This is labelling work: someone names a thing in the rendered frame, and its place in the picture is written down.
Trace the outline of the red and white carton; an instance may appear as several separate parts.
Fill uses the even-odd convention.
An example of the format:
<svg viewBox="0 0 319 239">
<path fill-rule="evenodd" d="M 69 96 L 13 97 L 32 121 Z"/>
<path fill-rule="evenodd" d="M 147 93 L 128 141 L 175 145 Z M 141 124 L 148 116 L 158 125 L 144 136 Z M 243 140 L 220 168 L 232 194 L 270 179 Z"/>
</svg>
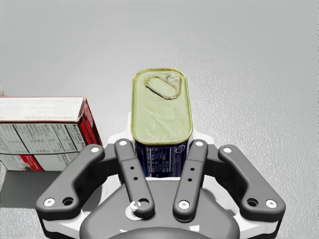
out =
<svg viewBox="0 0 319 239">
<path fill-rule="evenodd" d="M 101 145 L 85 97 L 1 97 L 0 162 L 10 171 L 62 171 Z"/>
</svg>

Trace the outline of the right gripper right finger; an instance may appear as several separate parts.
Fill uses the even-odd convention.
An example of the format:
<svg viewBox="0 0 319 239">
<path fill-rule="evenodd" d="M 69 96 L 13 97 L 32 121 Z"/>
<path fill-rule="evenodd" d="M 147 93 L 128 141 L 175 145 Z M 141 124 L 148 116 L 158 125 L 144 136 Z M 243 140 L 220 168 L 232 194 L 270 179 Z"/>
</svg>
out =
<svg viewBox="0 0 319 239">
<path fill-rule="evenodd" d="M 212 176 L 229 193 L 239 214 L 250 222 L 279 222 L 286 204 L 243 152 L 228 144 L 217 148 L 203 139 L 194 139 L 188 148 L 172 213 L 181 222 L 208 216 L 219 222 L 233 222 L 216 202 L 200 201 L 204 176 Z"/>
</svg>

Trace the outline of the green and blue rectangular can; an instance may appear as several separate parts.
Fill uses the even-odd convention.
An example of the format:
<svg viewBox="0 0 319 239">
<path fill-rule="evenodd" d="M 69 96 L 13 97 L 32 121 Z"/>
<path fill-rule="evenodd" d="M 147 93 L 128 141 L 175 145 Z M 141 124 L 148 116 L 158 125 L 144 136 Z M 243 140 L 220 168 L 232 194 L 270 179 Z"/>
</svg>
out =
<svg viewBox="0 0 319 239">
<path fill-rule="evenodd" d="M 179 177 L 193 122 L 186 76 L 172 68 L 139 71 L 132 81 L 131 134 L 147 177 Z"/>
</svg>

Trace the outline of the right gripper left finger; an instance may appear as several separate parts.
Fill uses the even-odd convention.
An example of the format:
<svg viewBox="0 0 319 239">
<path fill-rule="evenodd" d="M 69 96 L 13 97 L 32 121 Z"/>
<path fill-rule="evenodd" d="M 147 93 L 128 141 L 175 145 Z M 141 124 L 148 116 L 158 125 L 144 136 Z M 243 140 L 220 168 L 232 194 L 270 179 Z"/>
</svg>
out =
<svg viewBox="0 0 319 239">
<path fill-rule="evenodd" d="M 42 193 L 35 204 L 46 221 L 77 217 L 92 193 L 109 176 L 118 175 L 125 185 L 135 216 L 148 219 L 155 203 L 133 147 L 130 122 L 126 130 L 108 138 L 106 148 L 86 146 Z"/>
</svg>

